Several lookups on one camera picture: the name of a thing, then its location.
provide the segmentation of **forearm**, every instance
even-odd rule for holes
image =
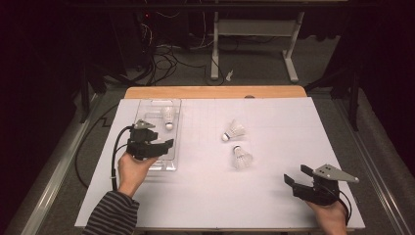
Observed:
[[[92,211],[82,234],[131,234],[139,203],[119,192],[108,192]]]

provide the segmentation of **gray carpet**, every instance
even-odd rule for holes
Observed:
[[[233,70],[231,81],[224,81],[224,85],[286,85],[291,84],[284,67],[280,51],[285,48],[288,40],[277,38],[269,43],[240,42],[236,48],[235,42],[224,39],[220,43],[219,65],[226,74]],[[337,40],[325,40],[317,42],[314,38],[300,40],[296,46],[293,60],[300,78],[299,85],[306,85],[318,79],[324,72],[326,65],[332,55]],[[174,56],[183,63],[192,67],[178,64],[175,73],[157,85],[207,85],[206,81],[210,74],[210,53],[209,49],[183,51],[174,49]],[[168,68],[168,61],[160,61],[158,65]],[[163,70],[158,70],[157,77],[162,77]],[[115,116],[115,109],[107,113],[104,118],[98,120],[103,113],[116,105],[123,97],[125,88],[115,84],[115,81],[108,78],[109,91],[103,95],[102,101],[91,117],[89,125],[90,133],[79,149],[77,163],[79,173],[85,183],[89,184],[95,165],[101,155],[102,147],[106,141],[111,123]],[[313,98],[317,111],[321,117],[327,135],[342,166],[342,169],[352,175],[359,177],[358,184],[350,184],[350,189],[358,202],[360,213],[366,224],[363,230],[355,231],[353,234],[396,234],[391,219],[384,210],[378,192],[374,187],[370,174],[361,154],[361,149],[356,144],[355,138],[348,123],[342,115],[341,108],[346,101],[333,101],[328,95],[327,89],[316,89],[308,94]],[[6,234],[20,234],[29,218],[37,200],[44,190],[47,181],[59,162],[60,154],[65,151],[70,139],[73,138],[73,129],[78,126],[80,113],[74,118],[67,133],[63,136],[60,145],[57,147],[50,161],[45,165],[43,171],[37,178],[35,184],[26,197],[24,203],[15,219],[9,226]],[[415,219],[415,183],[414,178],[408,172],[403,162],[379,124],[376,116],[371,111],[370,104],[365,99],[364,93],[360,92],[358,109],[358,134],[361,141],[370,153],[382,173],[385,183],[393,194],[404,218],[407,221]],[[80,234],[81,230],[75,228],[80,205],[85,196],[86,189],[76,177],[74,163],[72,163],[66,178],[60,188],[58,196],[44,219],[38,234]],[[148,234],[200,234],[200,233],[179,233],[179,232],[148,232]],[[271,233],[243,233],[243,234],[271,234]]]

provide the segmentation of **white shuttlecock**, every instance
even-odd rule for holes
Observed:
[[[253,156],[247,151],[243,150],[241,146],[234,147],[234,167],[237,169],[243,169],[251,165],[253,162]]]
[[[244,135],[244,134],[245,134],[245,128],[240,123],[238,123],[236,120],[233,120],[229,128],[222,135],[222,140],[228,141],[230,138]]]
[[[165,128],[168,130],[173,129],[174,115],[176,114],[176,109],[171,106],[161,108],[161,116],[164,120]]]

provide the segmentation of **white table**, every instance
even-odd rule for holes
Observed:
[[[102,156],[75,226],[107,191],[111,155],[118,133],[134,119],[138,99],[121,100]],[[200,231],[312,231],[318,229],[312,210],[284,183],[284,173],[311,185],[300,165],[340,167],[311,98],[182,99],[178,169],[151,171],[134,199],[140,202],[137,228]],[[236,118],[247,134],[222,142]],[[126,142],[124,134],[120,143]],[[243,171],[231,165],[232,148],[241,145],[254,164]],[[346,183],[353,214],[349,230],[364,223]]]

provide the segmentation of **striped shirt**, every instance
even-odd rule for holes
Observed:
[[[110,191],[92,211],[82,234],[131,235],[137,223],[139,206],[128,196]]]

